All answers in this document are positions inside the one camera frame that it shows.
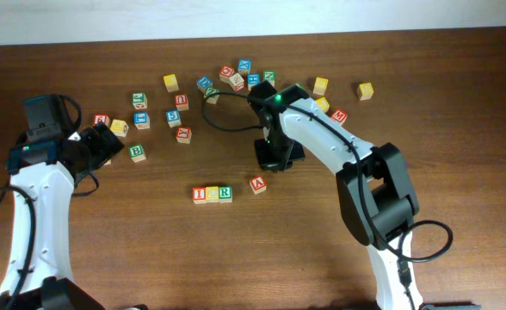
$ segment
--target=wooden table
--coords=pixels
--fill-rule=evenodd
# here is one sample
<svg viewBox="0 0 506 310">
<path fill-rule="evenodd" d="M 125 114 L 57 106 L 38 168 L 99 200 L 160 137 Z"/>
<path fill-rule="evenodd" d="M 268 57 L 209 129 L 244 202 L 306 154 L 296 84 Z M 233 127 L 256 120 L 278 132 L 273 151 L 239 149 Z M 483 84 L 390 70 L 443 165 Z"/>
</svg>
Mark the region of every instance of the wooden table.
<svg viewBox="0 0 506 310">
<path fill-rule="evenodd" d="M 0 47 L 0 185 L 4 160 L 27 128 L 22 100 L 72 96 L 93 114 L 124 119 L 148 159 L 122 151 L 98 171 L 101 187 L 72 200 L 71 265 L 76 283 L 108 309 L 144 302 L 159 308 L 306 308 L 373 301 L 367 252 L 342 223 L 335 178 L 309 152 L 273 174 L 256 164 L 260 131 L 223 133 L 200 115 L 196 80 L 216 87 L 238 58 L 275 70 L 279 89 L 330 80 L 326 98 L 349 113 L 345 127 L 407 160 L 421 219 L 454 229 L 452 250 L 416 266 L 428 302 L 474 301 L 506 309 L 506 28 L 322 34 L 217 40 L 150 40 Z M 191 145 L 176 143 L 164 120 L 174 108 L 162 76 L 175 73 L 191 109 Z M 375 95 L 356 99 L 355 85 Z M 130 94 L 148 96 L 151 129 L 133 127 Z M 211 113 L 227 126 L 254 124 L 245 102 L 221 98 Z M 250 177 L 268 190 L 253 195 Z M 234 188 L 234 202 L 194 205 L 191 189 Z M 91 188 L 83 182 L 79 190 Z M 12 199 L 0 208 L 0 283 L 9 259 Z M 444 233 L 420 229 L 414 254 Z"/>
</svg>

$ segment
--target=blue block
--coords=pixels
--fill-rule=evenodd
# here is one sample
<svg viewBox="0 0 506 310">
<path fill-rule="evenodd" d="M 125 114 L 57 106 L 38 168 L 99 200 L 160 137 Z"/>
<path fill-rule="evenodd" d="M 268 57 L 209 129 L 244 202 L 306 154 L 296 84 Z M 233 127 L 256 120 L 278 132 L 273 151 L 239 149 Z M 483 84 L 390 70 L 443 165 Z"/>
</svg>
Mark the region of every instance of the blue block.
<svg viewBox="0 0 506 310">
<path fill-rule="evenodd" d="M 213 87 L 213 81 L 211 81 L 209 77 L 202 77 L 198 80 L 198 86 L 202 89 L 207 89 L 209 87 Z"/>
<path fill-rule="evenodd" d="M 250 70 L 250 69 L 251 69 L 251 60 L 240 59 L 238 61 L 238 70 Z"/>
<path fill-rule="evenodd" d="M 250 74 L 247 76 L 247 84 L 259 84 L 261 82 L 260 74 Z"/>
<path fill-rule="evenodd" d="M 181 119 L 181 116 L 178 114 L 177 110 L 172 110 L 167 113 L 165 113 L 167 116 L 167 121 L 178 121 Z"/>
<path fill-rule="evenodd" d="M 140 112 L 134 114 L 134 124 L 146 124 L 148 122 L 148 114 Z"/>
</svg>

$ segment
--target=white wall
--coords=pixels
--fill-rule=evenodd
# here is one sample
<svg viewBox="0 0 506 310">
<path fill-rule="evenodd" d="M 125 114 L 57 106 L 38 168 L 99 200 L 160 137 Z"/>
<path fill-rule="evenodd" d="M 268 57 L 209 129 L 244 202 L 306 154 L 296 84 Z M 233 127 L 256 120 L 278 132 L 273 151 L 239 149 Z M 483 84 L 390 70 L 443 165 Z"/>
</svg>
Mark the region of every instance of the white wall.
<svg viewBox="0 0 506 310">
<path fill-rule="evenodd" d="M 0 45 L 506 26 L 506 0 L 0 0 Z"/>
</svg>

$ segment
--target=toy block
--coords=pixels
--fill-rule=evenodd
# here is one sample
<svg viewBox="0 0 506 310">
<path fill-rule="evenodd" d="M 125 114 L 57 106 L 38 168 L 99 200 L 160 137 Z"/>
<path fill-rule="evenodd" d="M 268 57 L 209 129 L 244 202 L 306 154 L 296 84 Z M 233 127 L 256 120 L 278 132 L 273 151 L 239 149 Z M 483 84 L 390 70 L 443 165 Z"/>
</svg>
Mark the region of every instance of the toy block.
<svg viewBox="0 0 506 310">
<path fill-rule="evenodd" d="M 234 75 L 234 68 L 225 65 L 219 73 L 219 78 L 225 83 L 230 83 L 230 77 Z"/>
<path fill-rule="evenodd" d="M 126 137 L 129 132 L 129 126 L 122 120 L 112 121 L 112 126 L 109 129 L 118 137 Z"/>
<path fill-rule="evenodd" d="M 189 127 L 179 126 L 176 129 L 176 140 L 180 143 L 190 144 L 190 140 L 192 139 L 192 129 Z"/>
<path fill-rule="evenodd" d="M 262 80 L 263 81 L 268 81 L 272 85 L 272 87 L 275 87 L 275 85 L 276 85 L 276 72 L 274 72 L 274 71 L 265 71 L 262 74 Z"/>
<path fill-rule="evenodd" d="M 169 123 L 169 127 L 181 126 L 181 116 L 178 114 L 177 110 L 168 111 L 165 113 L 167 116 L 167 122 Z"/>
<path fill-rule="evenodd" d="M 133 106 L 135 109 L 148 108 L 148 98 L 145 93 L 133 93 Z"/>
<path fill-rule="evenodd" d="M 251 189 L 253 189 L 253 193 L 255 193 L 255 195 L 267 190 L 267 183 L 264 182 L 264 179 L 262 177 L 254 177 L 250 179 L 250 186 Z"/>
<path fill-rule="evenodd" d="M 219 186 L 205 188 L 207 202 L 219 202 Z"/>
<path fill-rule="evenodd" d="M 250 74 L 247 76 L 247 90 L 251 91 L 253 86 L 258 85 L 261 82 L 261 75 Z"/>
<path fill-rule="evenodd" d="M 232 202 L 232 187 L 230 186 L 219 187 L 219 202 L 220 203 Z"/>
<path fill-rule="evenodd" d="M 322 97 L 322 98 L 318 99 L 316 101 L 316 104 L 318 105 L 318 107 L 320 108 L 320 110 L 322 110 L 324 113 L 328 112 L 328 110 L 330 109 L 330 104 L 325 99 L 325 97 Z"/>
<path fill-rule="evenodd" d="M 331 119 L 335 121 L 339 126 L 342 126 L 342 124 L 347 120 L 347 115 L 345 112 L 341 111 L 340 109 L 337 109 L 333 115 L 331 115 Z"/>
<path fill-rule="evenodd" d="M 109 128 L 111 120 L 107 115 L 95 115 L 95 122 L 92 125 L 96 125 L 98 122 L 103 122 Z"/>
<path fill-rule="evenodd" d="M 164 76 L 164 82 L 168 92 L 178 90 L 178 82 L 176 81 L 176 75 L 170 74 L 168 76 Z"/>
<path fill-rule="evenodd" d="M 202 77 L 198 80 L 198 88 L 202 93 L 205 94 L 205 91 L 209 88 L 213 87 L 213 81 L 209 77 Z"/>
<path fill-rule="evenodd" d="M 358 85 L 358 90 L 356 90 L 356 95 L 360 100 L 367 100 L 373 96 L 373 86 L 371 83 L 364 83 Z"/>
<path fill-rule="evenodd" d="M 230 86 L 234 91 L 240 91 L 244 87 L 244 78 L 239 73 L 230 77 Z"/>
<path fill-rule="evenodd" d="M 207 96 L 209 96 L 213 93 L 216 93 L 216 92 L 219 92 L 219 90 L 209 87 L 205 91 L 205 95 L 203 96 L 203 98 L 205 99 Z M 219 95 L 210 96 L 207 98 L 207 102 L 212 103 L 212 104 L 217 104 L 217 100 L 219 100 Z"/>
<path fill-rule="evenodd" d="M 238 60 L 238 73 L 241 75 L 248 75 L 251 72 L 251 60 L 240 59 Z"/>
<path fill-rule="evenodd" d="M 142 148 L 141 145 L 129 147 L 129 154 L 131 155 L 131 159 L 135 163 L 138 163 L 139 161 L 146 159 L 146 154 L 144 154 L 144 148 Z"/>
<path fill-rule="evenodd" d="M 195 204 L 207 203 L 206 188 L 193 188 L 192 202 L 194 202 Z"/>
<path fill-rule="evenodd" d="M 316 95 L 323 96 L 325 90 L 328 88 L 328 79 L 316 77 L 316 82 L 314 82 L 314 90 L 312 91 Z"/>
<path fill-rule="evenodd" d="M 134 114 L 134 126 L 138 129 L 149 129 L 150 128 L 150 116 L 146 112 L 140 112 Z"/>
<path fill-rule="evenodd" d="M 186 111 L 190 109 L 188 105 L 188 96 L 186 94 L 175 96 L 175 106 L 178 111 Z"/>
</svg>

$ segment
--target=wooden block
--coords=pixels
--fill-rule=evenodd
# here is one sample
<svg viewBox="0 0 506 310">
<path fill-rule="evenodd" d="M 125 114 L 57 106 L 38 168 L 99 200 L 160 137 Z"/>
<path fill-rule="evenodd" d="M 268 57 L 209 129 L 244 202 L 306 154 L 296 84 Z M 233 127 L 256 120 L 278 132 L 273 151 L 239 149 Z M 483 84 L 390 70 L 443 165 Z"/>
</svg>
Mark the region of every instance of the wooden block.
<svg viewBox="0 0 506 310">
<path fill-rule="evenodd" d="M 146 154 L 144 154 L 144 148 L 142 148 L 141 145 L 129 147 L 129 154 L 131 155 L 131 159 L 135 163 L 138 163 L 139 161 L 146 159 Z"/>
<path fill-rule="evenodd" d="M 195 204 L 207 203 L 206 188 L 193 188 L 192 202 L 194 202 Z"/>
<path fill-rule="evenodd" d="M 364 83 L 358 85 L 358 90 L 356 90 L 356 95 L 360 100 L 367 100 L 373 96 L 373 86 L 371 83 Z"/>
<path fill-rule="evenodd" d="M 272 84 L 272 87 L 276 86 L 276 72 L 274 71 L 265 71 L 262 74 L 262 80 L 268 81 L 270 84 Z"/>
<path fill-rule="evenodd" d="M 126 137 L 129 131 L 129 126 L 125 121 L 114 120 L 112 121 L 112 126 L 109 129 L 118 137 Z"/>
<path fill-rule="evenodd" d="M 238 60 L 238 73 L 245 76 L 251 72 L 251 60 L 240 59 Z"/>
<path fill-rule="evenodd" d="M 148 108 L 148 98 L 145 93 L 133 93 L 133 106 L 135 109 Z"/>
<path fill-rule="evenodd" d="M 190 127 L 179 126 L 176 128 L 176 140 L 180 143 L 190 144 L 192 139 L 192 129 Z"/>
<path fill-rule="evenodd" d="M 230 186 L 219 187 L 219 202 L 220 203 L 232 202 L 232 187 Z"/>
<path fill-rule="evenodd" d="M 219 186 L 209 186 L 205 188 L 207 202 L 219 202 Z"/>
<path fill-rule="evenodd" d="M 176 95 L 175 96 L 175 106 L 178 111 L 186 111 L 190 109 L 188 105 L 188 96 L 186 94 Z"/>
<path fill-rule="evenodd" d="M 225 83 L 229 83 L 230 77 L 233 75 L 234 75 L 234 68 L 232 68 L 228 65 L 225 65 L 222 67 L 222 70 L 220 70 L 219 78 L 221 81 L 223 81 Z"/>
<path fill-rule="evenodd" d="M 326 78 L 316 77 L 316 82 L 314 82 L 314 90 L 312 91 L 316 95 L 323 96 L 325 94 L 325 90 L 328 88 L 328 80 Z"/>
<path fill-rule="evenodd" d="M 107 115 L 95 115 L 95 122 L 92 125 L 96 125 L 98 122 L 103 122 L 109 128 L 111 120 Z"/>
<path fill-rule="evenodd" d="M 244 78 L 239 73 L 234 74 L 230 77 L 230 86 L 234 91 L 240 91 L 244 88 Z"/>
<path fill-rule="evenodd" d="M 264 182 L 264 179 L 262 177 L 254 177 L 250 179 L 250 186 L 251 189 L 253 189 L 253 193 L 255 193 L 255 195 L 267 190 L 267 183 Z"/>
<path fill-rule="evenodd" d="M 146 112 L 139 112 L 134 114 L 134 126 L 138 129 L 150 128 L 150 116 Z"/>
<path fill-rule="evenodd" d="M 211 95 L 212 93 L 216 93 L 218 91 L 219 90 L 217 90 L 217 89 L 209 87 L 205 91 L 205 95 L 203 96 L 203 98 L 205 99 L 207 96 Z M 217 104 L 217 100 L 219 100 L 219 96 L 220 95 L 210 96 L 209 98 L 207 98 L 207 102 L 212 103 L 212 104 Z"/>
<path fill-rule="evenodd" d="M 178 90 L 178 82 L 176 81 L 176 75 L 170 74 L 168 76 L 164 76 L 164 82 L 168 92 Z"/>
<path fill-rule="evenodd" d="M 198 88 L 202 93 L 205 94 L 205 91 L 209 88 L 213 87 L 213 81 L 209 77 L 202 77 L 198 80 Z"/>
<path fill-rule="evenodd" d="M 318 107 L 320 108 L 320 110 L 323 111 L 324 113 L 328 112 L 328 110 L 330 109 L 330 104 L 325 99 L 325 97 L 322 97 L 322 98 L 318 99 L 316 101 L 316 104 L 318 105 Z"/>
<path fill-rule="evenodd" d="M 347 116 L 349 115 L 340 109 L 337 109 L 335 112 L 333 112 L 333 115 L 331 115 L 331 119 L 339 124 L 339 126 L 342 126 L 342 124 L 347 120 Z"/>
<path fill-rule="evenodd" d="M 247 90 L 251 91 L 253 86 L 258 85 L 261 82 L 260 74 L 250 74 L 247 76 Z"/>
<path fill-rule="evenodd" d="M 167 116 L 167 122 L 169 123 L 169 127 L 181 126 L 181 116 L 178 114 L 177 110 L 168 111 L 165 113 Z"/>
</svg>

